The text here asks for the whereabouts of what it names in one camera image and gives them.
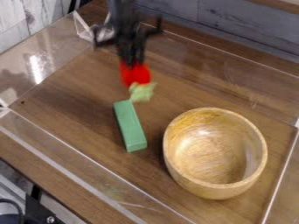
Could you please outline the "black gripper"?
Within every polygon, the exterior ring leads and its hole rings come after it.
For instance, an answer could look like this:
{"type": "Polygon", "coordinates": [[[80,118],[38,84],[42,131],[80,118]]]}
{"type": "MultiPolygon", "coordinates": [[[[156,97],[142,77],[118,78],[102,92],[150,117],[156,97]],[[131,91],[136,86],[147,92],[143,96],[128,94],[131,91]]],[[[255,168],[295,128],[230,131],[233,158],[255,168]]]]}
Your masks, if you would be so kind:
{"type": "Polygon", "coordinates": [[[135,64],[135,56],[139,64],[146,61],[146,41],[156,34],[163,32],[163,18],[155,18],[155,27],[144,28],[139,16],[130,19],[115,19],[111,15],[111,23],[115,28],[115,37],[102,44],[94,44],[102,47],[106,44],[115,44],[120,59],[131,67],[135,64]]]}

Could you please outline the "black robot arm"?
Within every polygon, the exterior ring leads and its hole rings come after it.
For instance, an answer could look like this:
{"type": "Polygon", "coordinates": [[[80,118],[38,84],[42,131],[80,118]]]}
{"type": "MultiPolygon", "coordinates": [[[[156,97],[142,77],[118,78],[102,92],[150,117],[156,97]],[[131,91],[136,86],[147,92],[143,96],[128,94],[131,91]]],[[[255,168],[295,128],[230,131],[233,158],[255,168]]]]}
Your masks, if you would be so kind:
{"type": "Polygon", "coordinates": [[[103,25],[92,28],[94,45],[103,46],[107,42],[116,45],[122,62],[132,68],[146,60],[146,41],[163,32],[163,18],[155,20],[155,27],[142,26],[136,0],[107,0],[108,14],[103,25]]]}

